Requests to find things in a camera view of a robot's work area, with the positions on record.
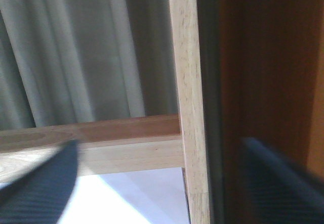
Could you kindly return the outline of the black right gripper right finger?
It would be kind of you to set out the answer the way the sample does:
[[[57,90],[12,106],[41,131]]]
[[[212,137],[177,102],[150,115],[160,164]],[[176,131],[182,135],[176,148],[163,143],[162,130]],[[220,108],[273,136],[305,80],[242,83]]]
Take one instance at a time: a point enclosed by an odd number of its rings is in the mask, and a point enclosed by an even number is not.
[[[242,172],[259,223],[323,223],[323,180],[256,138],[242,140]]]

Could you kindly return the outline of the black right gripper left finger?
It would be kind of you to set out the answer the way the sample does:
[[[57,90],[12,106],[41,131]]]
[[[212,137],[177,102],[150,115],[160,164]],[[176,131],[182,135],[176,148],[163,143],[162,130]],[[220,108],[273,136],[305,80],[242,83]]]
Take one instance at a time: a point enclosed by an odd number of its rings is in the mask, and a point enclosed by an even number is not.
[[[73,192],[78,141],[1,188],[1,223],[57,223]]]

